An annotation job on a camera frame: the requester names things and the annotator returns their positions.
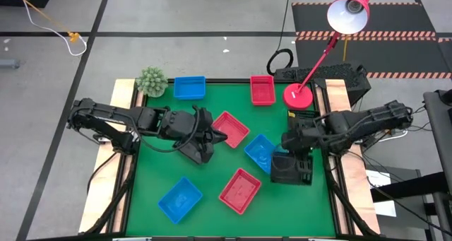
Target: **green table surface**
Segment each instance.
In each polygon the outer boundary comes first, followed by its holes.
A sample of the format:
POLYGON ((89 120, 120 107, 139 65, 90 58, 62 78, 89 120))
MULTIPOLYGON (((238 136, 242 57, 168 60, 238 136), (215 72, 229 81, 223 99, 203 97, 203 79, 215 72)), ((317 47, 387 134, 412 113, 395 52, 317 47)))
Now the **green table surface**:
MULTIPOLYGON (((313 152, 311 186, 276 184, 244 152, 257 135, 265 134, 275 145, 287 131, 287 108, 282 100, 286 85, 276 84, 277 101, 272 106, 253 106, 249 84, 208 84, 202 100, 177 100, 170 86, 160 98, 146 105, 170 106, 193 113, 193 104, 206 107, 215 119, 228 111, 250 132, 236 147, 215 145, 215 153, 204 165, 197 165, 179 152, 158 153, 143 144, 138 156, 135 183, 126 229, 128 236, 322 236, 333 237, 333 217, 322 157, 313 152), (222 203, 218 196, 241 167, 262 181, 261 188, 243 215, 222 203), (203 198, 178 223, 160 210, 158 201, 182 178, 187 177, 203 198)), ((145 138, 158 148, 171 148, 173 141, 145 138)))

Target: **red desk lamp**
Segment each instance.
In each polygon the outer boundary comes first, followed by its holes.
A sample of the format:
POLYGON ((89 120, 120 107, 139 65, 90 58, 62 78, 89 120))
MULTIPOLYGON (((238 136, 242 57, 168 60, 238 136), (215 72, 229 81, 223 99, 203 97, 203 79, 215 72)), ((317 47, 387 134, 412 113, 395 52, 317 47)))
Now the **red desk lamp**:
POLYGON ((322 56, 303 83, 293 83, 284 90, 284 102, 290 109, 305 110, 312 104, 314 97, 306 83, 311 79, 330 50, 335 47, 339 36, 361 31, 366 26, 369 15, 369 0, 335 0, 330 5, 326 17, 335 32, 331 36, 322 56))

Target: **potted plant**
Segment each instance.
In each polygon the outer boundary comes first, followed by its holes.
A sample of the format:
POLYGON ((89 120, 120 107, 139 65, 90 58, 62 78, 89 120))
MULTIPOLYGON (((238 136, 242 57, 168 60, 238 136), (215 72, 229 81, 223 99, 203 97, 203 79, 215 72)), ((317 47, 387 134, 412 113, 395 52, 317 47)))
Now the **potted plant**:
POLYGON ((141 76, 136 79, 136 85, 143 94, 158 98, 163 95, 168 87, 168 79, 163 74, 162 69, 149 66, 141 70, 141 76))

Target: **gray floor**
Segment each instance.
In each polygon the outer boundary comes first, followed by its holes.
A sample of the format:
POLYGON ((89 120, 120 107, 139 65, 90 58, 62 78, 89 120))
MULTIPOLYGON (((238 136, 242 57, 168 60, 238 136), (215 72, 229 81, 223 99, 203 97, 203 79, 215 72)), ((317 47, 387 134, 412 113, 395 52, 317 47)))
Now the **gray floor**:
MULTIPOLYGON (((100 1, 50 0, 44 11, 74 31, 89 32, 100 1)), ((447 0, 423 2, 436 30, 452 32, 448 17, 452 4, 447 0)), ((99 31, 279 31, 284 7, 285 0, 109 0, 99 31)), ((50 26, 35 13, 33 18, 50 26)), ((294 30, 291 10, 285 30, 294 30)), ((0 31, 40 30, 29 24, 23 8, 0 6, 0 31)), ((293 40, 284 37, 282 47, 294 49, 293 40)), ((169 77, 264 74, 277 45, 277 37, 97 37, 76 98, 109 102, 116 78, 135 77, 149 65, 161 67, 169 77)), ((0 109, 0 173, 4 177, 0 181, 0 235, 2 240, 14 240, 80 59, 71 57, 56 37, 0 37, 0 58, 19 58, 22 63, 18 70, 0 71, 0 104, 4 106, 0 109)), ((273 68, 286 62, 281 57, 273 68)), ((424 91, 452 86, 450 80, 439 79, 371 79, 371 84, 362 109, 393 99, 417 108, 424 91)), ((416 124, 425 122, 425 114, 415 116, 416 124)), ((95 145, 73 131, 64 132, 28 238, 77 233, 96 152, 95 145)), ((384 165, 418 168, 422 174, 441 170, 432 135, 425 131, 379 143, 368 155, 384 165)), ((392 236, 424 239, 417 230, 382 229, 392 236)))

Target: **blue plastic basket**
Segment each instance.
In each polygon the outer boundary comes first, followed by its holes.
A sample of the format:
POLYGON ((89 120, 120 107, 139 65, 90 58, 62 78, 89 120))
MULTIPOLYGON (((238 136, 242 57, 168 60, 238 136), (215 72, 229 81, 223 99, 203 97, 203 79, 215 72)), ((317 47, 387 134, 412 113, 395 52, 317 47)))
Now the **blue plastic basket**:
POLYGON ((263 135, 259 134, 245 147, 245 153, 254 160, 267 174, 271 169, 271 153, 275 146, 263 135))
POLYGON ((203 194, 186 177, 181 178, 158 202, 158 207, 174 223, 178 223, 203 194))
POLYGON ((174 97, 178 100, 200 100, 206 96, 205 76, 186 76, 174 79, 174 97))

